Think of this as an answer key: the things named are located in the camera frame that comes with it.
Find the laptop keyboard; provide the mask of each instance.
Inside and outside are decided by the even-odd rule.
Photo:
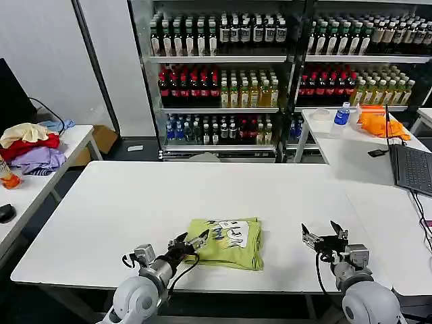
[[[415,188],[432,191],[431,176],[426,154],[422,151],[404,150],[406,183]]]

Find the table leg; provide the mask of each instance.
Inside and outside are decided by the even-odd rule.
[[[309,126],[306,122],[303,123],[302,134],[300,135],[300,139],[298,140],[298,147],[296,150],[296,155],[294,155],[294,163],[300,163],[303,156],[303,150],[306,146],[306,141],[309,136]]]
[[[414,136],[416,135],[416,133],[419,130],[420,125],[422,123],[423,123],[423,121],[422,121],[421,117],[417,118],[416,122],[414,123],[414,125],[412,125],[411,130],[410,130],[412,135],[414,135]]]
[[[101,314],[94,312],[89,305],[72,293],[70,288],[49,286],[40,286],[40,288],[87,323],[95,324],[103,319]]]
[[[88,149],[90,150],[90,155],[92,156],[93,160],[99,160],[102,161],[102,155],[99,149],[97,148],[95,139],[93,136],[91,136],[90,141],[87,144]]]

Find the laptop screen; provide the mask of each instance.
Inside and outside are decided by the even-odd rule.
[[[29,122],[36,113],[36,108],[3,58],[0,58],[0,97],[0,136],[9,127]]]

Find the pile of clothes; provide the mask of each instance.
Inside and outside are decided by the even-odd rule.
[[[0,137],[0,155],[22,174],[47,176],[66,162],[58,150],[59,134],[48,127],[24,123],[8,128]]]

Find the white wall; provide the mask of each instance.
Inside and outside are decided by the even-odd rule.
[[[62,118],[112,127],[70,0],[1,0],[0,57]]]
[[[155,136],[126,0],[80,0],[122,136]]]

